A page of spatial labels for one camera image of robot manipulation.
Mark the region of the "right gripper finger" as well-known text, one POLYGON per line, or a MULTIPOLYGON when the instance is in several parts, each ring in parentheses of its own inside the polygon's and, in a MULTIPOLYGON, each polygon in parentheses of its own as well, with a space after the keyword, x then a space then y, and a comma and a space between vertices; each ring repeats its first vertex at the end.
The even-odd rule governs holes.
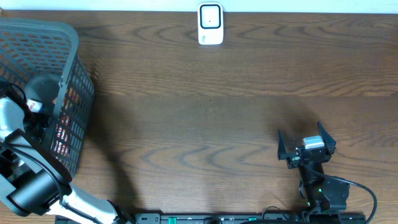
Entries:
POLYGON ((277 148, 277 157, 278 160, 286 160, 286 148, 284 144, 284 137, 283 133, 281 130, 278 130, 278 136, 279 136, 279 142, 278 142, 278 148, 277 148))
POLYGON ((336 149, 336 141, 327 133, 321 122, 317 123, 320 136, 325 143, 325 148, 329 154, 334 154, 336 149))

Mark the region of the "red Top chocolate bar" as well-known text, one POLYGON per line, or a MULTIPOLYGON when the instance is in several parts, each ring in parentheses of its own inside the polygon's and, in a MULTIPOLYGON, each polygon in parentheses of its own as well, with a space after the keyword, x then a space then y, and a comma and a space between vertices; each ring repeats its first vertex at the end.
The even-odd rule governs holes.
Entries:
POLYGON ((70 127, 70 117, 67 115, 62 116, 60 120, 61 124, 56 125, 55 143, 53 145, 53 151, 61 156, 70 157, 71 146, 70 146, 70 133, 67 128, 70 127))

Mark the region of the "small orange snack packet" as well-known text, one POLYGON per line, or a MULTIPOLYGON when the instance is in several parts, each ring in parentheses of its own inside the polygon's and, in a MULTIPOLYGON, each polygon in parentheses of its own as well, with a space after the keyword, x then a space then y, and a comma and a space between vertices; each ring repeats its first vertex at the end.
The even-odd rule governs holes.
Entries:
POLYGON ((76 90, 74 90, 72 87, 70 87, 67 90, 67 95, 66 95, 66 106, 69 105, 75 105, 75 106, 80 106, 81 105, 81 97, 78 94, 76 90))

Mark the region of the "white Panadol medicine box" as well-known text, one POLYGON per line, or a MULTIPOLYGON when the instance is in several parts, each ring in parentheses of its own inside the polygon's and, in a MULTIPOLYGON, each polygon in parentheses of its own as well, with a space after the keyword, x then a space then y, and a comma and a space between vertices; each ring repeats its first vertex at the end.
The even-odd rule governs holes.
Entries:
POLYGON ((33 113, 42 113, 45 108, 41 102, 30 99, 27 100, 27 105, 30 111, 33 113))

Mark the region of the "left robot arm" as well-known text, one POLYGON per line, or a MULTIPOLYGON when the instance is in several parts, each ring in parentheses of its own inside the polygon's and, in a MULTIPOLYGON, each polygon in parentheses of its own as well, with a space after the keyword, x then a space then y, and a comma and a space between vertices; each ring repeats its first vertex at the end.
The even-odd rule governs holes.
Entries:
POLYGON ((46 123, 20 87, 1 82, 1 202, 16 215, 55 215, 74 223, 135 223, 109 200, 75 186, 67 168, 36 140, 46 123))

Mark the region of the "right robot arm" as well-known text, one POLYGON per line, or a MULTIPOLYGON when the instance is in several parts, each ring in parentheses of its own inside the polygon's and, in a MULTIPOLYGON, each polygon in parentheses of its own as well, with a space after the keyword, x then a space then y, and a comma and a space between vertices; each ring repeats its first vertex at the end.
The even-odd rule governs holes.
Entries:
POLYGON ((349 184, 327 177, 323 164, 331 159, 336 141, 326 132, 321 123, 317 124, 319 135, 303 138, 303 144, 293 150, 287 149, 287 142, 279 131, 278 160, 287 162, 289 169, 300 172, 300 193, 308 201, 308 210, 300 213, 300 219, 310 223, 321 220, 321 216, 339 216, 346 210, 349 184))

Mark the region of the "white barcode scanner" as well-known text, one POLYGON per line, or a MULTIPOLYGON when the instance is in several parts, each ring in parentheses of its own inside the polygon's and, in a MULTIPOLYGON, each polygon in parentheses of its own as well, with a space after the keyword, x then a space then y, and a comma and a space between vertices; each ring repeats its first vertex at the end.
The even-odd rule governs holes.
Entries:
POLYGON ((198 43, 219 45, 224 39, 223 6, 218 2, 203 2, 198 6, 198 43))

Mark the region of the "grey plastic mesh basket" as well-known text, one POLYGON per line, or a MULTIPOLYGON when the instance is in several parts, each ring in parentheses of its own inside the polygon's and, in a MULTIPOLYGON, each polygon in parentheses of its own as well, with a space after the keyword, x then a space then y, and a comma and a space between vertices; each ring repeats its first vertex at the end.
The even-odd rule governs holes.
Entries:
POLYGON ((37 140, 71 175, 95 98, 78 46, 76 30, 66 23, 1 18, 1 80, 43 104, 49 126, 37 140))

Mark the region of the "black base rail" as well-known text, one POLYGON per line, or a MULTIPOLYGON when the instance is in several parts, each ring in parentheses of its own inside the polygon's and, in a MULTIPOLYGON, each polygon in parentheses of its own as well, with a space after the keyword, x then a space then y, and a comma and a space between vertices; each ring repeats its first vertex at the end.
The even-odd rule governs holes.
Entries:
POLYGON ((289 223, 340 223, 340 224, 360 224, 366 222, 366 217, 360 214, 334 214, 320 215, 312 214, 309 217, 301 214, 283 214, 280 212, 267 212, 260 214, 205 214, 205 215, 188 215, 188 214, 159 214, 159 213, 137 213, 133 215, 133 220, 137 224, 239 224, 239 223, 269 223, 287 221, 289 223))

